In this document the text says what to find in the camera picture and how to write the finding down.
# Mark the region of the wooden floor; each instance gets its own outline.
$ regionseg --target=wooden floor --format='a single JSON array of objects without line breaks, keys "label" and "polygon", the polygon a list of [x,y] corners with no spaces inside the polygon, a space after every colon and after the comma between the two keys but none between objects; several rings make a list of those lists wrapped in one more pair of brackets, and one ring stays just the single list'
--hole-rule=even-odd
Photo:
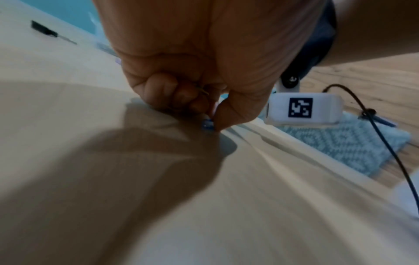
[{"label": "wooden floor", "polygon": [[[302,82],[303,92],[319,92],[332,83],[349,87],[379,116],[399,124],[412,139],[398,154],[409,172],[419,167],[419,54],[402,55],[333,67],[318,67]],[[358,104],[338,89],[349,112],[359,113]],[[404,179],[394,160],[374,176],[381,184],[393,187]]]}]

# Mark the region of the light blue towel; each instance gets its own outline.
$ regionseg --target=light blue towel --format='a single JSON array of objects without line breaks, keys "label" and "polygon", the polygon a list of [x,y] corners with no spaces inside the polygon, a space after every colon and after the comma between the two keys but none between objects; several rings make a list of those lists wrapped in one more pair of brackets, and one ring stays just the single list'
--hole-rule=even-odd
[{"label": "light blue towel", "polygon": [[[377,124],[395,152],[410,140],[410,133]],[[338,125],[327,128],[277,127],[345,165],[371,176],[392,157],[370,122],[344,113]]]}]

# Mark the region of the blue wall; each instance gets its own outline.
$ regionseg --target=blue wall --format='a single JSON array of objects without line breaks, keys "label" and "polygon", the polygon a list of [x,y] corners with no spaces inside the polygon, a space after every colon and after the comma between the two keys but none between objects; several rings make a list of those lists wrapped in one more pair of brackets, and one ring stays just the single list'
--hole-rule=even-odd
[{"label": "blue wall", "polygon": [[87,32],[95,33],[89,12],[97,19],[99,16],[91,0],[21,0],[41,11],[68,22]]}]

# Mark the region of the hand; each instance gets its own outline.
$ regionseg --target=hand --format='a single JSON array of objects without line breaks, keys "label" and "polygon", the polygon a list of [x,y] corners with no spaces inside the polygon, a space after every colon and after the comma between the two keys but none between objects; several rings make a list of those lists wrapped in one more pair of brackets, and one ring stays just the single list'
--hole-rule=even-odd
[{"label": "hand", "polygon": [[[258,116],[311,34],[324,0],[94,0],[146,103],[212,112],[217,130]],[[200,93],[200,85],[209,95]]]}]

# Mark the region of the screwdriver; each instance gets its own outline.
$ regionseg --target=screwdriver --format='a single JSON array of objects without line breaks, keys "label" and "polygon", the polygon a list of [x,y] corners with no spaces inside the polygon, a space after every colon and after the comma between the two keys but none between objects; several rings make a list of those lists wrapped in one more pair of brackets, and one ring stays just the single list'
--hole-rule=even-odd
[{"label": "screwdriver", "polygon": [[38,22],[33,21],[33,20],[32,20],[31,22],[32,22],[31,28],[33,28],[34,30],[36,30],[36,31],[38,31],[38,32],[41,32],[42,34],[45,34],[45,35],[51,36],[51,37],[61,38],[61,39],[63,39],[63,40],[66,40],[66,41],[68,41],[68,42],[71,42],[71,43],[73,43],[73,44],[77,45],[77,42],[72,41],[72,40],[70,40],[70,39],[69,39],[69,38],[67,38],[67,37],[64,37],[64,36],[59,35],[57,32],[55,32],[55,31],[53,31],[53,30],[51,30],[51,29],[47,28],[46,26],[44,26],[44,25],[42,25],[42,24],[39,24]]}]

